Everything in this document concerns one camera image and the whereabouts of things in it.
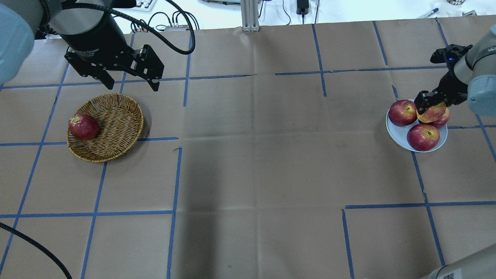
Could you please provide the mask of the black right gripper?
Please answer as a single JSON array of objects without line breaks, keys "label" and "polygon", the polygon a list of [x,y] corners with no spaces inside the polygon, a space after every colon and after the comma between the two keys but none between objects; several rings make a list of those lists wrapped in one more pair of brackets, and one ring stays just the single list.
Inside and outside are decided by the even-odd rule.
[{"label": "black right gripper", "polygon": [[461,46],[450,44],[446,48],[437,49],[430,58],[433,64],[446,63],[448,72],[441,78],[438,87],[432,91],[420,91],[414,99],[416,109],[423,113],[424,110],[442,102],[447,107],[459,105],[467,100],[468,85],[462,82],[454,72],[457,62],[464,60],[473,45]]}]

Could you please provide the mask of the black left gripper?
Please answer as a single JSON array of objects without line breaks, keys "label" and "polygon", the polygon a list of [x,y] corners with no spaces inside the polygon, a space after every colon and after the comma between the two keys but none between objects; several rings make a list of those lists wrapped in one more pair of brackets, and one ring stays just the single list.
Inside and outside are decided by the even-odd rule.
[{"label": "black left gripper", "polygon": [[64,55],[80,76],[92,76],[112,90],[115,80],[109,71],[124,71],[147,81],[154,92],[159,90],[164,64],[150,45],[134,50],[110,14],[101,14],[82,31],[62,31],[60,36],[68,44]]}]

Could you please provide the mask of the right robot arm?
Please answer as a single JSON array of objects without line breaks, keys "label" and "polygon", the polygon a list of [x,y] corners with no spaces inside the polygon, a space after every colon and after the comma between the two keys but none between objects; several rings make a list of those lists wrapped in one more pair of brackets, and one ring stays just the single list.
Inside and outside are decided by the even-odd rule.
[{"label": "right robot arm", "polygon": [[[495,26],[475,45],[448,45],[437,49],[433,64],[445,63],[448,72],[432,91],[421,91],[415,98],[420,114],[440,103],[447,106],[467,102],[478,116],[494,117],[496,104]],[[491,245],[461,260],[432,271],[427,279],[494,279],[496,247]]]}]

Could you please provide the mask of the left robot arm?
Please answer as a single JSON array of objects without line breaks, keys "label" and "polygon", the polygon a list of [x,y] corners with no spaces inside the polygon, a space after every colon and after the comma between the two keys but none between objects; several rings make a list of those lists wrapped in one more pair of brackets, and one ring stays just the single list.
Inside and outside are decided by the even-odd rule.
[{"label": "left robot arm", "polygon": [[64,58],[82,77],[114,86],[110,71],[124,71],[158,91],[164,65],[149,45],[129,46],[111,11],[136,7],[136,0],[2,0],[1,83],[17,76],[30,55],[40,27],[66,41]]}]

